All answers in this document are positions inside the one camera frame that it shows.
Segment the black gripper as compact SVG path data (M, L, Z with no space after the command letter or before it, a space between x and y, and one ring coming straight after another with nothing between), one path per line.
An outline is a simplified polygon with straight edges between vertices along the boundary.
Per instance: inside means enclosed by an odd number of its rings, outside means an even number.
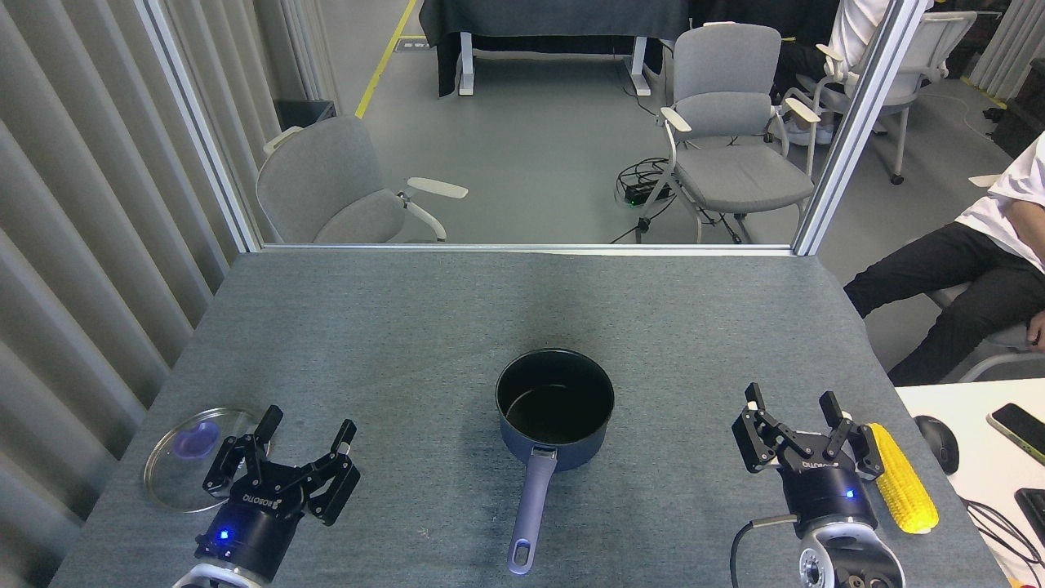
M744 391L747 404L732 425L736 444L746 469L758 473L777 458L781 449L791 447L800 453L798 433L766 410L758 383ZM878 526L865 488L857 471L874 480L885 471L869 425L854 421L843 411L833 391L825 391L820 408L831 428L820 456L805 458L798 454L780 457L780 476L788 509L795 515L794 531L798 538L828 523L852 520ZM852 458L841 448L850 444Z
M230 496L209 528L195 539L195 558L238 565L265 583L276 577L291 547L302 509L331 526L361 480L359 469L349 457L356 433L350 418L343 420L324 457L294 471L262 474L261 464L268 462L269 445L282 417L282 410L271 405L253 431L228 436L220 443L202 487L213 497L231 488ZM233 483L240 464L247 475Z

